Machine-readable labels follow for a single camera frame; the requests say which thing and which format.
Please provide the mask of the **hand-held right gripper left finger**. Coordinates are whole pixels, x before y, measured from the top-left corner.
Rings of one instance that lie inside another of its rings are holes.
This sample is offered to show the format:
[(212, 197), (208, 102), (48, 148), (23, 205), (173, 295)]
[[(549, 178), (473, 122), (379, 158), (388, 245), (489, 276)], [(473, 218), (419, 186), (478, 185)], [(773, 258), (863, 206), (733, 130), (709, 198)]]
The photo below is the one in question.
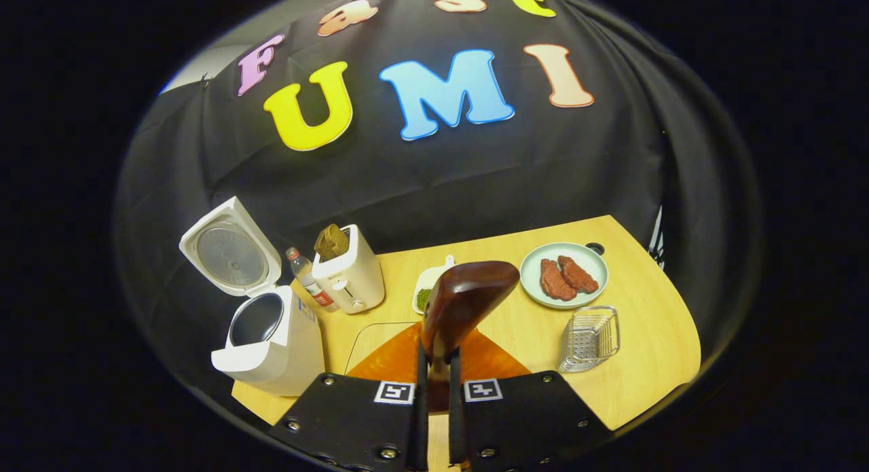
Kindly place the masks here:
[(307, 389), (271, 426), (269, 436), (324, 467), (348, 471), (428, 471), (428, 363), (421, 323), (404, 324), (395, 335), (407, 376), (387, 369), (373, 380), (330, 372)]

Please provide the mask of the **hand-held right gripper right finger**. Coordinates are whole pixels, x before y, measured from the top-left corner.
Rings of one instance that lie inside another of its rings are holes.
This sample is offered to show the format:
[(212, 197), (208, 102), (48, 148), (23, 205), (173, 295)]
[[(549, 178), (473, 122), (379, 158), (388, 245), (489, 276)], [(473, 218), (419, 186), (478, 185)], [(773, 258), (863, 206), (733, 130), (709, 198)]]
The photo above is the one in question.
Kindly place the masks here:
[(561, 471), (614, 439), (556, 371), (533, 373), (480, 331), (450, 356), (448, 462), (468, 471)]

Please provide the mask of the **metal wire chopstick holder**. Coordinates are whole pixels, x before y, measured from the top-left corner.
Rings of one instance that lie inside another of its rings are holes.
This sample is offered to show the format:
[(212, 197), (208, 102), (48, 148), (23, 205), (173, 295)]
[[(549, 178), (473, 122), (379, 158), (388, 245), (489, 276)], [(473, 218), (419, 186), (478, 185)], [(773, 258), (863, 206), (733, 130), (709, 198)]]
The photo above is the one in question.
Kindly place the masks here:
[(620, 349), (620, 321), (615, 307), (578, 308), (563, 329), (557, 370), (589, 371), (614, 357)]

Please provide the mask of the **white rice cooker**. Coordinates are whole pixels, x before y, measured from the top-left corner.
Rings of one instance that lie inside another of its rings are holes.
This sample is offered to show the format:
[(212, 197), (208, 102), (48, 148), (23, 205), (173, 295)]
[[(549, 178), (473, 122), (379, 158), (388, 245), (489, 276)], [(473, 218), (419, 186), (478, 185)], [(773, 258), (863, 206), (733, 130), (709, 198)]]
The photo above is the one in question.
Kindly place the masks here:
[(180, 252), (224, 293), (242, 297), (211, 352), (215, 370), (277, 397), (298, 397), (325, 370), (316, 313), (280, 284), (282, 258), (232, 197), (186, 231)]

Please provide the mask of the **dark wooden spoon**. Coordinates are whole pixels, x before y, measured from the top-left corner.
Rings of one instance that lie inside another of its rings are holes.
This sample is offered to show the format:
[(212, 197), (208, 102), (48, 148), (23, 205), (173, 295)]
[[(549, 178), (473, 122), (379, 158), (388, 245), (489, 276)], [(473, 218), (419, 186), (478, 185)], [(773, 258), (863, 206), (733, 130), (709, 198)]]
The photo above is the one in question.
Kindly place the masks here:
[(518, 268), (507, 261), (458, 264), (435, 281), (426, 302), (420, 336), (428, 364), (428, 413), (447, 412), (449, 388), (454, 380), (450, 370), (452, 357), (518, 282)]

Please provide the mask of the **white toaster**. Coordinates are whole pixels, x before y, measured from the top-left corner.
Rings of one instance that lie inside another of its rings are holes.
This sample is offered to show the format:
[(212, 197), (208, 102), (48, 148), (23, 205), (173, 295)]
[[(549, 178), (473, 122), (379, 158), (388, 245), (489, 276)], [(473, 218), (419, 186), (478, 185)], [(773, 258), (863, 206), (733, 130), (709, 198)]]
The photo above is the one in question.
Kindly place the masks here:
[(312, 275), (344, 313), (361, 313), (385, 299), (381, 264), (356, 224), (345, 225), (341, 231), (348, 236), (348, 251), (329, 261), (317, 253)]

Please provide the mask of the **red meat piece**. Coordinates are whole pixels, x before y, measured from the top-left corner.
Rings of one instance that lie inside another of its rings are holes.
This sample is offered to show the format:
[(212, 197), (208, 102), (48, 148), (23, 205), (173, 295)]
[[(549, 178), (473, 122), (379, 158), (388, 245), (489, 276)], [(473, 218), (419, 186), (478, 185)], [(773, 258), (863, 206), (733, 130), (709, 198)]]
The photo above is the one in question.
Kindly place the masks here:
[(540, 286), (544, 293), (557, 301), (572, 301), (577, 291), (571, 287), (561, 273), (561, 268), (552, 259), (540, 260)]
[(599, 283), (587, 273), (573, 258), (560, 255), (557, 258), (561, 275), (573, 290), (577, 293), (595, 293), (599, 289)]

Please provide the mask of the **clear plastic bottle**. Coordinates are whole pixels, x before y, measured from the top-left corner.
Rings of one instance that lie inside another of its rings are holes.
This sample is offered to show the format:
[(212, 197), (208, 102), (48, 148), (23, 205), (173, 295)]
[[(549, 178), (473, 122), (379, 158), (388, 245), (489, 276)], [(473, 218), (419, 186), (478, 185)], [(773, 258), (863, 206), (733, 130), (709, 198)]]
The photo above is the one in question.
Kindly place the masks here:
[(339, 307), (335, 304), (334, 299), (317, 283), (313, 277), (313, 263), (301, 254), (296, 247), (289, 247), (285, 251), (286, 258), (291, 264), (291, 271), (296, 280), (299, 281), (302, 287), (308, 292), (318, 305), (327, 312), (338, 311)]

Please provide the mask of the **white divided grain dish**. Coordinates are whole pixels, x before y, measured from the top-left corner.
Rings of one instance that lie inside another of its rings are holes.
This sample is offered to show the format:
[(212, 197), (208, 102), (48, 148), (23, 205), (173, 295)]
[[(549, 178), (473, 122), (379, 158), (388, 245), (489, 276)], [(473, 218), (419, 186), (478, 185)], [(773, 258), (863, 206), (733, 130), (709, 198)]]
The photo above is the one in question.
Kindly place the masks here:
[(448, 269), (452, 268), (456, 262), (453, 255), (447, 255), (444, 259), (444, 264), (426, 268), (416, 280), (415, 290), (411, 299), (411, 308), (416, 314), (423, 315), (426, 309), (426, 302), (434, 289), (435, 283)]

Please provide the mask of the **pale green plate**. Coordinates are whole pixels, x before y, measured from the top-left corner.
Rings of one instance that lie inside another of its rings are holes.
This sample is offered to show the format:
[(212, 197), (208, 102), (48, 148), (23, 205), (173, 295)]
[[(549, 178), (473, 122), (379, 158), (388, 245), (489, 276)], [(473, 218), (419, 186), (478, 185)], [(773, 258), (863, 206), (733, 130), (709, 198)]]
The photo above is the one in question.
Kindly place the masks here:
[[(551, 259), (556, 262), (560, 255), (568, 256), (577, 262), (590, 277), (598, 283), (598, 289), (590, 293), (577, 293), (570, 301), (562, 301), (546, 295), (541, 285), (541, 261)], [(604, 259), (595, 250), (571, 242), (554, 242), (530, 251), (519, 267), (521, 286), (535, 302), (555, 309), (574, 309), (586, 307), (595, 301), (608, 286), (609, 270)]]

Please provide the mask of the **white stand leg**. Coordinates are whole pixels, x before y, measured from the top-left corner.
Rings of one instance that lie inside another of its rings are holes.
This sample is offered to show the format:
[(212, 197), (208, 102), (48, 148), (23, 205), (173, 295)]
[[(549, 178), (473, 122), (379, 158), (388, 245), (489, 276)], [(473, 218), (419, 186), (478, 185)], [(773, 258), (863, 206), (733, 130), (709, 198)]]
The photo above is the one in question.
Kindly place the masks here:
[(665, 268), (663, 206), (660, 206), (656, 216), (654, 231), (648, 244), (648, 253), (660, 269)]

